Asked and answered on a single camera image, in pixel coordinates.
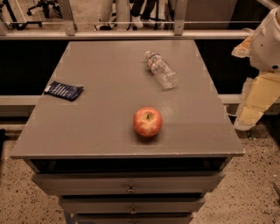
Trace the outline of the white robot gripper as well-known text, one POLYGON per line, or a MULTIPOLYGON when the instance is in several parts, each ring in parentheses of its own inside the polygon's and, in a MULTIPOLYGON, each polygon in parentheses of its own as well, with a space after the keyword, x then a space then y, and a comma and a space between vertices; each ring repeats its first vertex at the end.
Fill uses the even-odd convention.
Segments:
POLYGON ((254 79, 247 78, 241 91, 241 103, 236 111, 234 128, 250 130, 280 97, 280 6, 271 10, 231 54, 249 57, 252 67, 260 71, 254 79))

